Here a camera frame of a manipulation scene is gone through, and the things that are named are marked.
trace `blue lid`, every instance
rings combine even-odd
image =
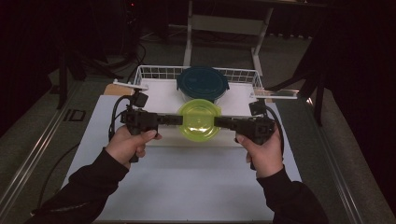
[[[211,67],[193,66],[177,77],[177,88],[194,99],[215,101],[230,89],[227,77]]]

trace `black jacket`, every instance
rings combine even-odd
[[[127,173],[127,168],[103,150],[93,164],[70,175],[69,183],[25,223],[92,223]],[[291,182],[285,169],[257,180],[275,212],[274,223],[328,223],[315,195],[303,183]]]

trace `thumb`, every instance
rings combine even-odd
[[[155,137],[155,135],[157,134],[157,131],[155,130],[150,130],[148,132],[145,133],[141,133],[139,135],[134,136],[134,145],[136,147],[145,145],[147,142],[149,142],[151,139],[153,139]]]
[[[236,140],[238,140],[238,143],[242,145],[242,147],[244,147],[248,154],[250,154],[250,156],[254,156],[257,152],[257,145],[252,142],[250,139],[248,139],[246,136],[242,135],[242,134],[237,134],[236,135]]]

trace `yellow lid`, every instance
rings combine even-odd
[[[221,116],[221,108],[207,100],[188,101],[177,113],[183,116],[183,124],[178,128],[191,141],[204,142],[219,132],[219,127],[214,126],[214,120]]]

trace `person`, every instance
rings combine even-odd
[[[161,138],[154,130],[132,136],[125,126],[118,128],[93,164],[70,175],[69,183],[34,210],[25,223],[92,223],[130,170],[129,159],[134,154],[144,157],[146,143]],[[247,150],[247,162],[255,165],[267,205],[275,212],[274,223],[328,223],[313,192],[287,176],[277,129],[262,146],[244,135],[237,134],[236,139]]]

